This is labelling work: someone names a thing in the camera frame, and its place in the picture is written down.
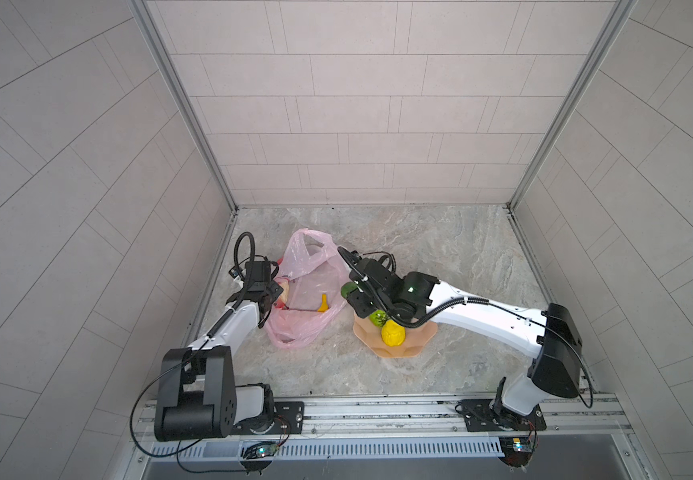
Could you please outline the beige fake potato fruit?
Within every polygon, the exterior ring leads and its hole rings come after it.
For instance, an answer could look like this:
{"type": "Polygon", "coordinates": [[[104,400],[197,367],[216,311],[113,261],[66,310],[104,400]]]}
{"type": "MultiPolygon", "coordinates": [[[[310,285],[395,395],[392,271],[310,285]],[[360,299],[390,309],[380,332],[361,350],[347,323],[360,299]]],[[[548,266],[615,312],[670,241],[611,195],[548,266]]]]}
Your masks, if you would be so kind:
{"type": "Polygon", "coordinates": [[[280,281],[282,294],[278,297],[278,303],[281,308],[288,306],[288,298],[290,298],[290,284],[287,281],[280,281]]]}

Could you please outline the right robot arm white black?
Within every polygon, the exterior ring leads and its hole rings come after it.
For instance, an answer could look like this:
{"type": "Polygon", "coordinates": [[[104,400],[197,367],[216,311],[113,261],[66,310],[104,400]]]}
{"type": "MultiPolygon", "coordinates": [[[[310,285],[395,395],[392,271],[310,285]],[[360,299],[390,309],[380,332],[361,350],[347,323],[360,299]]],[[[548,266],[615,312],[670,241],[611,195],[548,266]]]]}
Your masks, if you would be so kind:
{"type": "Polygon", "coordinates": [[[451,325],[497,340],[529,358],[522,376],[499,382],[488,406],[462,404],[462,415],[501,430],[536,432],[544,399],[582,396],[580,380],[587,373],[582,340],[565,307],[552,303],[540,310],[503,304],[421,272],[399,277],[389,253],[373,259],[342,247],[338,254],[349,269],[342,296],[358,317],[380,312],[405,332],[430,323],[451,325]]]}

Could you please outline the yellow fake lemon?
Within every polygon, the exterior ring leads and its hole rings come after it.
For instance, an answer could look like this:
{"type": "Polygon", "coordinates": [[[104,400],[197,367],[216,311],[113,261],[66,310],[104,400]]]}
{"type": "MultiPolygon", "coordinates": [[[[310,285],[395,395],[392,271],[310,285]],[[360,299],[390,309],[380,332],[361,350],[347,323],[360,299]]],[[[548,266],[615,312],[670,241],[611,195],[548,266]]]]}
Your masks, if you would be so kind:
{"type": "Polygon", "coordinates": [[[404,344],[406,340],[406,331],[393,320],[387,320],[380,330],[380,336],[382,342],[386,346],[398,347],[404,344]]]}

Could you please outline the pink scalloped plate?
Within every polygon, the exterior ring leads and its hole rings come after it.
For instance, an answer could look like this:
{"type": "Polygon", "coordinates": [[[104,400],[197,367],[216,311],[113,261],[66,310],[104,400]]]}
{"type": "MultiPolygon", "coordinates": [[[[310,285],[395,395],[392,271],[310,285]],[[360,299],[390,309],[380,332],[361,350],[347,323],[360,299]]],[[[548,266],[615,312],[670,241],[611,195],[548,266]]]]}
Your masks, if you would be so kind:
{"type": "Polygon", "coordinates": [[[354,315],[353,333],[375,355],[380,358],[398,359],[418,356],[434,336],[438,327],[429,322],[417,329],[406,329],[402,344],[389,346],[383,341],[381,329],[368,318],[354,315]]]}

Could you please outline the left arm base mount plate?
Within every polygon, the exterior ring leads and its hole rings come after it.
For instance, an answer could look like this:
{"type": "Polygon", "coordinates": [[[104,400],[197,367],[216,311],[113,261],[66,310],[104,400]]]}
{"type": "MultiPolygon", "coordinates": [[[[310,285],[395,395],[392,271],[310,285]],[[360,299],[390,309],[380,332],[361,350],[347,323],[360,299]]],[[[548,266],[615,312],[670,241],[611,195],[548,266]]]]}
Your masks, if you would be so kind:
{"type": "Polygon", "coordinates": [[[232,435],[292,435],[302,433],[304,402],[276,401],[258,417],[242,420],[232,427],[232,435]]]}

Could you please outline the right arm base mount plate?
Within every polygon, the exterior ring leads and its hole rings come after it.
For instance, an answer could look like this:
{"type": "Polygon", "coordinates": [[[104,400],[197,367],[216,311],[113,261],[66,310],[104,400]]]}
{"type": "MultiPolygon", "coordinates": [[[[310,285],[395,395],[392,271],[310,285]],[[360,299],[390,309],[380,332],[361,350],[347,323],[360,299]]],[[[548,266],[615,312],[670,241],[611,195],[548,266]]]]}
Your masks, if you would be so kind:
{"type": "Polygon", "coordinates": [[[491,408],[489,399],[464,399],[455,406],[462,416],[466,430],[472,432],[532,432],[546,430],[546,422],[539,406],[528,416],[521,416],[502,408],[499,413],[491,408]]]}

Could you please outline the bumpy light green fruit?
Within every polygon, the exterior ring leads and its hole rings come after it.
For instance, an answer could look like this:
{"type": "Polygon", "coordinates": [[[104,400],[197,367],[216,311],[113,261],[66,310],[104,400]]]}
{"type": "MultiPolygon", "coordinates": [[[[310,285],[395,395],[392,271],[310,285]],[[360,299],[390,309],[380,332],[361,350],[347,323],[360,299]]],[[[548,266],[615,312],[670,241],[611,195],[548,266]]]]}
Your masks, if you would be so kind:
{"type": "Polygon", "coordinates": [[[382,328],[389,320],[386,313],[382,310],[376,310],[372,312],[372,314],[368,316],[368,319],[377,328],[382,328]]]}

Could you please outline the pink plastic bag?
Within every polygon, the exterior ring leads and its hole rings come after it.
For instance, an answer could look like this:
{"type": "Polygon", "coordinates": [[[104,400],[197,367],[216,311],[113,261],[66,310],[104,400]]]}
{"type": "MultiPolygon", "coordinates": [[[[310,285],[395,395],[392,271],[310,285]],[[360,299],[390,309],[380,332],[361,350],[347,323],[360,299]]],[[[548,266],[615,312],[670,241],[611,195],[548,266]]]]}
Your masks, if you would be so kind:
{"type": "Polygon", "coordinates": [[[348,273],[330,234],[306,228],[294,232],[276,276],[278,283],[290,284],[288,306],[281,308],[276,300],[264,326],[272,344],[285,350],[312,344],[346,307],[340,289],[348,273]],[[328,296],[330,309],[318,313],[322,294],[328,296]]]}

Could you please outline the smooth green fake fruit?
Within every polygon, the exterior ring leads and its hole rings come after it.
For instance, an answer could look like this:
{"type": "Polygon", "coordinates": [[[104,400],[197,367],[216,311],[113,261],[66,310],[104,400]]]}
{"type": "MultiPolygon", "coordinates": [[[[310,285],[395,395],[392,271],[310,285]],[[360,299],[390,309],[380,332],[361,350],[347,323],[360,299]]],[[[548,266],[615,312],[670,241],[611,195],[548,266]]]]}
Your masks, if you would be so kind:
{"type": "Polygon", "coordinates": [[[340,294],[342,294],[344,299],[348,299],[355,290],[358,290],[358,285],[354,282],[347,282],[342,286],[342,289],[340,289],[340,294]]]}

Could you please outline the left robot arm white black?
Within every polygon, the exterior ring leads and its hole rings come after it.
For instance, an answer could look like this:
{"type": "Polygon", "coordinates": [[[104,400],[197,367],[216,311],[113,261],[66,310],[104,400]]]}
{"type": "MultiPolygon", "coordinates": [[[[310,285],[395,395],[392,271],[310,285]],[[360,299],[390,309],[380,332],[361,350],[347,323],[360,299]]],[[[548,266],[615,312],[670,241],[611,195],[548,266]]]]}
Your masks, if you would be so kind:
{"type": "Polygon", "coordinates": [[[168,351],[162,360],[154,415],[160,442],[264,433],[276,423],[272,388],[237,384],[234,353],[250,332],[264,327],[284,292],[274,280],[278,264],[256,253],[250,232],[240,234],[232,258],[230,276],[240,282],[240,290],[204,336],[168,351]]]}

